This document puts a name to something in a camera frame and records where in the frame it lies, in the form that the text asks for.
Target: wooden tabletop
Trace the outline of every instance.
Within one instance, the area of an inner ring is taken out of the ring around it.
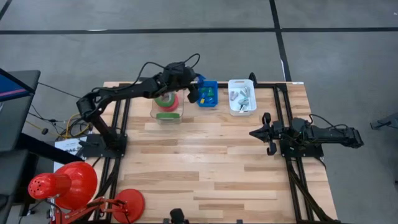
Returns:
[[[308,119],[304,85],[287,86],[293,116]],[[131,100],[117,192],[143,193],[146,209],[138,223],[162,223],[173,208],[181,208],[191,222],[295,223],[284,158],[278,152],[267,156],[267,144],[249,135],[262,126],[264,112],[277,120],[272,89],[256,88],[257,110],[245,117],[229,114],[228,89],[219,89],[218,97],[215,110],[201,110],[185,99],[182,123],[163,125],[150,116],[152,100]],[[287,121],[282,93],[280,98]],[[108,125],[114,105],[102,115]],[[337,218],[325,168],[312,158],[303,162],[310,193],[326,214]],[[95,168],[98,179],[102,166],[103,159]],[[301,193],[299,198],[306,218]]]

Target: white plastic basket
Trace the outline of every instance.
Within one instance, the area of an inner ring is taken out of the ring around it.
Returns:
[[[246,110],[240,110],[241,105],[238,103],[239,100],[242,100],[244,96],[240,94],[241,90],[244,90],[244,88],[249,89],[249,104],[246,108]],[[231,100],[229,96],[231,96],[231,92],[235,91],[238,92],[238,97],[234,100]],[[231,113],[232,116],[249,116],[250,114],[253,114],[255,110],[257,109],[257,103],[256,103],[256,95],[254,92],[254,85],[252,80],[230,80],[228,81],[228,99],[229,99],[229,113]]]

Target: lamp base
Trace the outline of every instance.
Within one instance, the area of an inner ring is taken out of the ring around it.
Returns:
[[[126,217],[125,213],[114,212],[113,217],[120,223],[134,223],[137,221],[141,215],[144,213],[145,209],[145,199],[141,192],[134,189],[122,190],[114,198],[115,200],[120,200],[126,202],[128,214]],[[112,208],[119,208],[116,205],[112,205]]]

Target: blue bin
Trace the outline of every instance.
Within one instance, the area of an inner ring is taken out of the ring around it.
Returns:
[[[199,100],[197,101],[197,104],[199,105],[199,107],[215,107],[218,104],[218,84],[217,81],[203,81],[203,84],[201,85],[201,87],[199,87],[199,93],[201,94],[200,89],[201,88],[209,88],[212,87],[213,89],[213,99],[214,102],[213,103],[200,103],[201,97],[199,97]]]

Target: lamp shade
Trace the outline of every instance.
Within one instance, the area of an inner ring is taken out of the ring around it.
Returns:
[[[55,203],[68,210],[85,206],[94,196],[97,175],[85,162],[71,162],[55,173],[44,173],[34,177],[28,187],[35,199],[55,197]]]

